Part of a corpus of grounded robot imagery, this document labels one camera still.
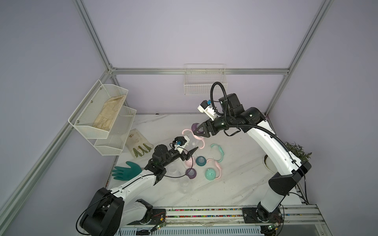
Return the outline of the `purple nipple collar back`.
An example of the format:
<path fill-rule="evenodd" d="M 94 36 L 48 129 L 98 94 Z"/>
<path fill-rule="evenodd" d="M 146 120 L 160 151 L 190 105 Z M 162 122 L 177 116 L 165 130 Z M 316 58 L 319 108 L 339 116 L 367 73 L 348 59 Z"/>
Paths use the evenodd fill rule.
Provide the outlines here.
<path fill-rule="evenodd" d="M 199 123 L 194 123 L 191 129 L 192 129 L 192 132 L 203 132 L 203 129 L 200 127 Z"/>

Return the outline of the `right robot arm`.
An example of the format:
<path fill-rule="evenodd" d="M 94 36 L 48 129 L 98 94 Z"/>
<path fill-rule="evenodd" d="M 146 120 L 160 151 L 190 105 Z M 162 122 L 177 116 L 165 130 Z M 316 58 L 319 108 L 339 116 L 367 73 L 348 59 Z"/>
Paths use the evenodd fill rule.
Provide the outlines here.
<path fill-rule="evenodd" d="M 269 180 L 269 189 L 257 207 L 260 214 L 272 214 L 285 196 L 309 172 L 311 164 L 301 160 L 285 145 L 259 109 L 244 109 L 237 95 L 226 94 L 220 82 L 211 86 L 210 100 L 203 101 L 198 109 L 209 119 L 196 126 L 193 131 L 196 136 L 209 138 L 220 131 L 226 132 L 235 128 L 237 133 L 243 131 L 255 140 L 272 160 L 277 172 Z"/>

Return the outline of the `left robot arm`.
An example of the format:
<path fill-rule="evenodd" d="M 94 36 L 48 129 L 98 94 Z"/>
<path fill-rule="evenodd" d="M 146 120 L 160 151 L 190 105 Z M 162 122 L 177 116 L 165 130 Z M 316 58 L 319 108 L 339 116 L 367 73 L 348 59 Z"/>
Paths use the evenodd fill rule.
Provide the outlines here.
<path fill-rule="evenodd" d="M 136 197 L 165 177 L 167 165 L 176 159 L 189 160 L 197 150 L 198 147 L 186 150 L 178 145 L 172 149 L 166 145 L 156 146 L 152 158 L 140 174 L 111 190 L 101 188 L 95 193 L 77 220 L 76 228 L 84 230 L 79 233 L 85 236 L 113 236 L 125 225 L 141 220 L 150 221 L 147 214 L 150 206 Z"/>

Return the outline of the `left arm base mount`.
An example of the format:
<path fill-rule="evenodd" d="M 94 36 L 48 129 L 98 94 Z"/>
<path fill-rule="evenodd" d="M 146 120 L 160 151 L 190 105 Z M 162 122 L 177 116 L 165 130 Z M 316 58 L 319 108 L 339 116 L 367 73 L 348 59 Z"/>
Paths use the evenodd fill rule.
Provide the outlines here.
<path fill-rule="evenodd" d="M 140 225 L 156 225 L 163 218 L 165 219 L 166 210 L 163 208 L 152 208 L 146 211 L 144 217 L 139 221 Z"/>

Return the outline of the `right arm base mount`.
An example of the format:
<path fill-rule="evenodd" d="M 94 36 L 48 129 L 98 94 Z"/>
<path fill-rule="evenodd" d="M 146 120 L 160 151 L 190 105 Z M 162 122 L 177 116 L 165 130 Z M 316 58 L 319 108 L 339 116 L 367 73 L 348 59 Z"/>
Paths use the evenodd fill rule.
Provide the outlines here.
<path fill-rule="evenodd" d="M 261 204 L 256 207 L 243 207 L 242 216 L 245 223 L 281 223 L 283 221 L 283 214 L 279 207 L 272 212 L 266 210 Z"/>

